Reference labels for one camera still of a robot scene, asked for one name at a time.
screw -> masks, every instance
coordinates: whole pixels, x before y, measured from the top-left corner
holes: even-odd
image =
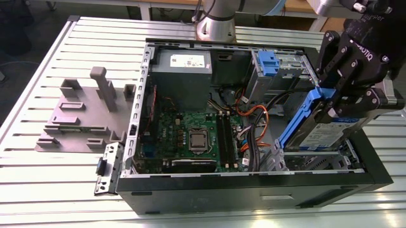
[[[383,57],[382,57],[382,61],[383,61],[383,62],[387,62],[387,61],[388,61],[387,56],[383,56]]]
[[[390,14],[391,12],[392,12],[392,8],[391,8],[391,7],[387,7],[384,13],[386,13],[386,14]]]
[[[366,6],[362,5],[360,3],[355,3],[352,8],[359,12],[359,13],[364,13],[364,11],[367,10]]]

white cable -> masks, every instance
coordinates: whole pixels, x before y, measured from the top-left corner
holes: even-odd
[[[248,132],[249,129],[251,129],[251,126],[245,127],[245,128],[236,134],[236,138],[239,139],[239,138],[241,137],[241,135],[243,135],[244,133]]]

green circuit board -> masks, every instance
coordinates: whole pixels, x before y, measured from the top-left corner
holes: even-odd
[[[239,116],[229,117],[233,134],[241,126]],[[207,150],[196,154],[189,150],[189,132],[201,130],[207,134]],[[148,173],[160,173],[159,164],[163,159],[211,159],[216,161],[216,172],[241,170],[236,142],[233,142],[235,165],[220,165],[220,151],[216,136],[216,114],[213,113],[161,113],[159,116],[155,146],[143,145],[144,165]]]

metal bracket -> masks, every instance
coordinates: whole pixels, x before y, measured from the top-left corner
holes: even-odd
[[[380,89],[384,93],[387,104],[395,105],[398,103],[398,99],[394,96],[394,83],[388,76],[384,77],[383,81],[375,84],[375,88]]]
[[[260,171],[288,171],[284,163],[284,152],[280,148],[279,140],[275,140],[275,146],[264,155],[260,162]]]
[[[124,154],[124,147],[120,143],[112,143],[105,146],[104,155],[98,160],[96,174],[97,182],[94,187],[94,196],[110,195],[114,196],[114,192],[121,159]]]

label sticker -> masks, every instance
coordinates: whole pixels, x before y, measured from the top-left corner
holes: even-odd
[[[356,124],[359,119],[335,118],[331,123],[319,123],[304,138],[299,147],[307,150],[316,150],[319,147],[331,147],[343,135],[343,130]]]
[[[204,56],[171,55],[171,67],[201,67],[204,68]]]
[[[240,100],[241,100],[244,103],[248,102],[248,98],[247,98],[247,97],[241,96],[240,98],[241,98]]]
[[[249,159],[243,158],[243,159],[241,159],[241,164],[243,164],[243,165],[249,165]]]

